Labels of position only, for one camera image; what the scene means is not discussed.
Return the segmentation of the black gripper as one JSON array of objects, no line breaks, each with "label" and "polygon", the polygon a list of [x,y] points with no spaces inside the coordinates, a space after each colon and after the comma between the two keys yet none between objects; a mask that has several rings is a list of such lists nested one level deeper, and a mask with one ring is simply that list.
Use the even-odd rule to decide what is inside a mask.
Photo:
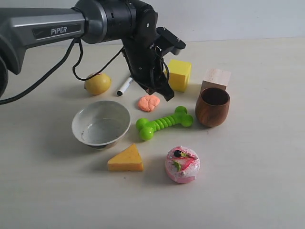
[{"label": "black gripper", "polygon": [[123,53],[131,77],[147,94],[159,93],[168,102],[174,98],[174,91],[164,74],[164,59],[155,46],[143,47],[132,38],[122,39]]}]

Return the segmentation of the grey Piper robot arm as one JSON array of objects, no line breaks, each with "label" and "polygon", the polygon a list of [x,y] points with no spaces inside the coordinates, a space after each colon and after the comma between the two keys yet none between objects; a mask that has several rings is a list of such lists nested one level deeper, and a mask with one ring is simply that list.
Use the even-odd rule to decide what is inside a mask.
[{"label": "grey Piper robot arm", "polygon": [[97,44],[121,40],[132,78],[148,94],[174,97],[158,44],[153,7],[140,0],[80,0],[69,9],[1,8],[0,91],[8,74],[21,72],[29,48],[70,40]]}]

